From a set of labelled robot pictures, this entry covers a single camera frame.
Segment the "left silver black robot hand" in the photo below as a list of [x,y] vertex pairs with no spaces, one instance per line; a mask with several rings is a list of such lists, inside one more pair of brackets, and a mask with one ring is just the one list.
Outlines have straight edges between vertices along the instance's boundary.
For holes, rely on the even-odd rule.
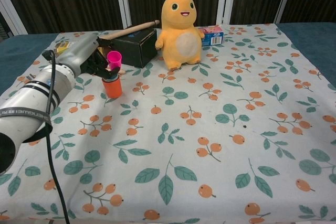
[[58,56],[56,63],[69,67],[75,77],[87,73],[113,80],[118,76],[120,67],[107,70],[107,58],[98,50],[99,47],[109,47],[111,44],[111,40],[94,34],[86,35]]

